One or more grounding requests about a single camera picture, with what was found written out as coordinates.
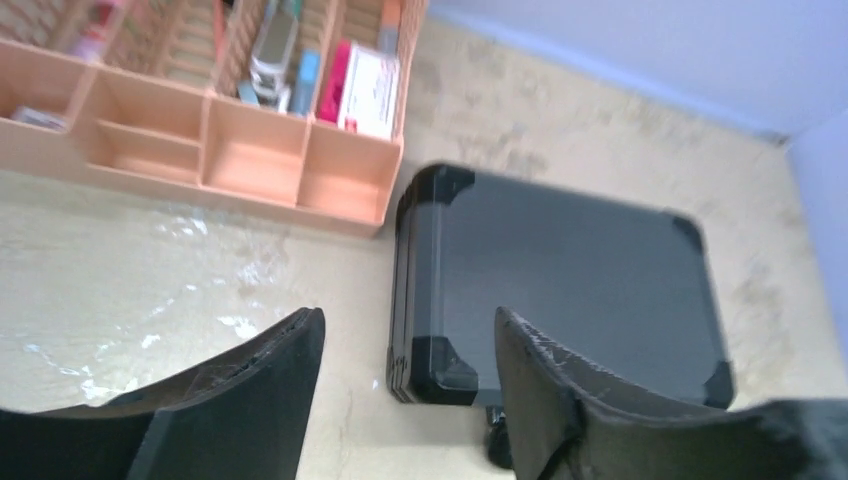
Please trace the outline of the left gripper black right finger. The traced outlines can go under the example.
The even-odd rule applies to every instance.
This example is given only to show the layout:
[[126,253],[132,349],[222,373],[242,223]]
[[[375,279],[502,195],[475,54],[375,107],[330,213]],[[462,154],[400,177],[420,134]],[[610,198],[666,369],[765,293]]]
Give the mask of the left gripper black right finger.
[[520,479],[843,479],[847,403],[773,399],[725,411],[632,383],[512,310],[494,321]]

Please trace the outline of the black poker chip case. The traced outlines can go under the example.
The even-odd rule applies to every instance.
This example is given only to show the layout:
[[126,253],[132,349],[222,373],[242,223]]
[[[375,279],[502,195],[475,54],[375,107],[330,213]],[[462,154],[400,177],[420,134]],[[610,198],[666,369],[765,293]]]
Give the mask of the black poker chip case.
[[482,407],[511,464],[494,317],[508,307],[626,379],[727,409],[735,386],[699,225],[436,163],[396,212],[386,383],[403,403]]

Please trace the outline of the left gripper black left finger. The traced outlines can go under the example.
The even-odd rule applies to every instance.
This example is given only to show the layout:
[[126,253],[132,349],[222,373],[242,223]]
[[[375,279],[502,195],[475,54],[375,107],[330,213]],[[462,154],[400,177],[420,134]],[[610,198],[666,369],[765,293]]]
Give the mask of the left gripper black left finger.
[[100,406],[1,413],[5,479],[293,479],[325,341],[301,308]]

